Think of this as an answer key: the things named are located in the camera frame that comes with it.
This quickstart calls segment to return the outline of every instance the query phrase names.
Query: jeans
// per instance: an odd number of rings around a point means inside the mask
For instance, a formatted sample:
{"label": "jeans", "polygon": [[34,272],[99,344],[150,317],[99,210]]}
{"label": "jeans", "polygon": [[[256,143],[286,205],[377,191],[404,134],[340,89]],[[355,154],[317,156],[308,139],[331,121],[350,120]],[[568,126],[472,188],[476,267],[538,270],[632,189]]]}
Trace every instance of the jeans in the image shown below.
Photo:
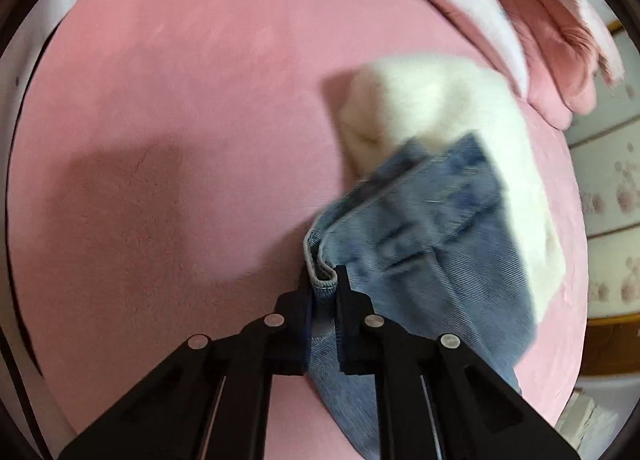
{"label": "jeans", "polygon": [[407,142],[315,220],[303,247],[317,309],[309,374],[367,460],[380,456],[374,380],[338,369],[336,265],[376,313],[420,336],[457,334],[518,389],[513,368],[534,338],[532,303],[500,183],[472,134],[443,155]]}

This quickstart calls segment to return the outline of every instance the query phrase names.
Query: folded pink cloth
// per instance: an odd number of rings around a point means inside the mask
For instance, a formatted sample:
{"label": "folded pink cloth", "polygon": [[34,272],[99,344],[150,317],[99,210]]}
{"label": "folded pink cloth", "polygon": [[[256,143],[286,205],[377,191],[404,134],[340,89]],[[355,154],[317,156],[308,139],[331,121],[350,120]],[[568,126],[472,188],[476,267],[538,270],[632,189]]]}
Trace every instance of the folded pink cloth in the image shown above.
{"label": "folded pink cloth", "polygon": [[591,33],[559,0],[500,0],[524,47],[529,103],[553,127],[596,106],[598,49]]}

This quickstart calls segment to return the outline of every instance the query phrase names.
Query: pink bedsheet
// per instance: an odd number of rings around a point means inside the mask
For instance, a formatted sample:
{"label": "pink bedsheet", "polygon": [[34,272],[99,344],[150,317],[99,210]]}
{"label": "pink bedsheet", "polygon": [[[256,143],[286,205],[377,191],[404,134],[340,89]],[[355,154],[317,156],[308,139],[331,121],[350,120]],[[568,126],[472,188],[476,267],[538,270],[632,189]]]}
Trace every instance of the pink bedsheet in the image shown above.
{"label": "pink bedsheet", "polygon": [[[351,72],[401,52],[486,65],[425,0],[80,0],[36,73],[8,193],[20,308],[84,429],[193,333],[296,286],[311,218],[352,181]],[[517,373],[554,422],[577,376],[586,244],[561,132],[523,106],[567,278]],[[357,458],[306,379],[275,379],[267,458]]]}

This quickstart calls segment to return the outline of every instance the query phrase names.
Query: silver rivet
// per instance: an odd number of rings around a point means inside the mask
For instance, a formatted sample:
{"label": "silver rivet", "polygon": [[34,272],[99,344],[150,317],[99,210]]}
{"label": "silver rivet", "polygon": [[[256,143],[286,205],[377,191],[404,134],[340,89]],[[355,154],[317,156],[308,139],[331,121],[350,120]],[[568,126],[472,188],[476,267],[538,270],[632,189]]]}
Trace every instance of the silver rivet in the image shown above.
{"label": "silver rivet", "polygon": [[201,350],[209,344],[209,338],[203,334],[192,335],[187,344],[192,350]]}
{"label": "silver rivet", "polygon": [[282,314],[273,313],[264,318],[264,324],[267,326],[282,326],[284,325],[284,316]]}
{"label": "silver rivet", "polygon": [[371,328],[380,328],[385,324],[385,318],[378,314],[369,314],[364,318],[364,324]]}
{"label": "silver rivet", "polygon": [[454,334],[444,334],[444,336],[440,338],[440,342],[442,346],[450,348],[451,350],[455,350],[460,346],[460,338]]}

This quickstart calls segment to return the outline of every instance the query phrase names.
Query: white cloth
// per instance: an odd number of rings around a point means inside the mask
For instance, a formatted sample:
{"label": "white cloth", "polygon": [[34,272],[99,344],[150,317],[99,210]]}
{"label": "white cloth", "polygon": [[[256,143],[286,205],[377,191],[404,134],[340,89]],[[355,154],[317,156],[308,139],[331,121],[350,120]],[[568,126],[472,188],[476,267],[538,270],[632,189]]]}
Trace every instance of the white cloth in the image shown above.
{"label": "white cloth", "polygon": [[526,124],[502,75],[455,56],[385,58],[356,73],[338,124],[361,176],[411,137],[437,153],[475,132],[502,181],[507,224],[542,320],[564,277],[564,254]]}

